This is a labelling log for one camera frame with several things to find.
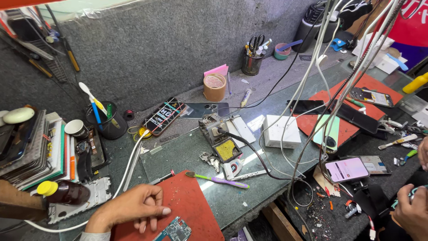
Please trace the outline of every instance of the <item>hand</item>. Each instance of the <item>hand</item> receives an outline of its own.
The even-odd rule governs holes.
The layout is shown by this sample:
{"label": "hand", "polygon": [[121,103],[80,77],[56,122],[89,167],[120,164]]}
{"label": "hand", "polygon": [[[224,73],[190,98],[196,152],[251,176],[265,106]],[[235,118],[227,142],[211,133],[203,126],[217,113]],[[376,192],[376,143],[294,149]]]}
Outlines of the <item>hand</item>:
{"label": "hand", "polygon": [[152,230],[156,231],[156,216],[171,213],[171,209],[162,206],[162,198],[161,187],[147,184],[135,186],[102,205],[89,219],[85,232],[110,232],[114,225],[134,220],[134,227],[143,233],[148,218]]}
{"label": "hand", "polygon": [[424,186],[418,187],[410,204],[409,193],[413,187],[413,184],[409,184],[398,191],[398,205],[393,216],[414,241],[427,240],[427,189]]}
{"label": "hand", "polygon": [[418,146],[418,158],[422,169],[428,171],[428,136]]}

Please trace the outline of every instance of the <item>pink sticky note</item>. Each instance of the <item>pink sticky note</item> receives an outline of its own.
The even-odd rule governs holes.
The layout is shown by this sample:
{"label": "pink sticky note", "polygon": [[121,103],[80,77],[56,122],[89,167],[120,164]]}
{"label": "pink sticky note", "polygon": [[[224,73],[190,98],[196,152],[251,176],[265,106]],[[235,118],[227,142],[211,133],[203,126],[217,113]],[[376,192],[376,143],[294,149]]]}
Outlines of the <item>pink sticky note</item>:
{"label": "pink sticky note", "polygon": [[222,66],[219,66],[217,68],[214,68],[212,70],[204,72],[204,77],[209,75],[209,74],[213,74],[213,73],[218,73],[218,74],[226,76],[228,70],[229,70],[229,66],[226,66],[226,64],[224,64]]}

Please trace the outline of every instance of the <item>red repair mat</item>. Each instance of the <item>red repair mat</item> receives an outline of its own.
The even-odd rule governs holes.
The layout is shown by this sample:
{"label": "red repair mat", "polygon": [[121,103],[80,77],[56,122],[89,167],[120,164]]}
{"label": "red repair mat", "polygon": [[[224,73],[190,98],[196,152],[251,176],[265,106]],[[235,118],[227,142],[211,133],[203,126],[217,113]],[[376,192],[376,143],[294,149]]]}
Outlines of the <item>red repair mat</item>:
{"label": "red repair mat", "polygon": [[189,241],[224,241],[211,208],[199,187],[196,178],[182,171],[172,178],[157,184],[163,188],[163,206],[171,208],[171,214],[158,219],[158,230],[153,232],[147,223],[146,231],[140,234],[133,222],[116,225],[112,230],[114,241],[152,241],[176,216],[181,217],[192,229]]}
{"label": "red repair mat", "polygon": [[[345,80],[343,80],[342,82],[333,86],[330,89],[330,94],[334,95],[334,93],[336,93],[336,91],[339,89],[339,87],[344,82],[345,82]],[[355,87],[358,87],[358,88],[366,87],[369,90],[377,90],[377,92],[388,94],[391,96],[391,99],[392,99],[392,102],[394,103],[394,105],[396,103],[398,103],[398,101],[400,101],[403,98],[403,96],[401,94],[397,93],[393,89],[382,84],[380,81],[377,81],[376,79],[374,79],[373,77],[371,77],[367,74],[364,74],[361,77],[360,81],[358,81],[358,83],[355,85]],[[310,97],[309,100],[323,100],[324,103],[327,103],[328,102],[327,91],[321,90],[320,92],[318,92],[315,95],[313,95],[312,97]],[[356,106],[347,100],[345,100],[343,103],[353,107],[354,109],[357,109],[357,110],[360,109],[359,106]],[[363,103],[363,104],[366,106],[366,114],[368,116],[370,116],[376,120],[380,120],[385,115],[385,113],[383,111],[381,111],[375,105],[370,104],[370,103]],[[301,117],[297,118],[297,120],[296,120],[297,126],[299,126],[299,129],[302,130],[306,135],[309,136],[312,129],[314,128],[314,125],[315,125],[317,119],[318,119],[318,115],[316,115],[316,114],[314,114],[314,115],[312,115],[312,114],[302,115]],[[349,138],[354,137],[358,130],[359,130],[358,127],[352,125],[351,123],[349,123],[343,119],[340,119],[339,139],[338,139],[337,145],[340,146],[343,143],[345,143]]]}

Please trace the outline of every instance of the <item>brown bottle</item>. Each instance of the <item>brown bottle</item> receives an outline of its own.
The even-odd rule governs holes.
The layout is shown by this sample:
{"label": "brown bottle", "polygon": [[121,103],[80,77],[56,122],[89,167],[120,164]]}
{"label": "brown bottle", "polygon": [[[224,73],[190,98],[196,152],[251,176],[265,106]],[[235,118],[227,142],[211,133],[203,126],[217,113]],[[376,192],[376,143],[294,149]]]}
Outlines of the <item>brown bottle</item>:
{"label": "brown bottle", "polygon": [[68,180],[44,181],[37,187],[37,193],[45,195],[50,203],[80,206],[91,196],[87,187]]}

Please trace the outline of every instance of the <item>yellow bottle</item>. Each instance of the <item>yellow bottle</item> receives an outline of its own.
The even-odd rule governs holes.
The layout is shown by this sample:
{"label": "yellow bottle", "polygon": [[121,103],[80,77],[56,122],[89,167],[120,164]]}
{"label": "yellow bottle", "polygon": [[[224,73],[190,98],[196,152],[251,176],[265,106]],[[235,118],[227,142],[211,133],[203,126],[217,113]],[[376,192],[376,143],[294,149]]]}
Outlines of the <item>yellow bottle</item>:
{"label": "yellow bottle", "polygon": [[413,93],[419,87],[423,86],[428,82],[428,72],[424,75],[416,77],[412,82],[408,85],[404,86],[403,91],[407,94]]}

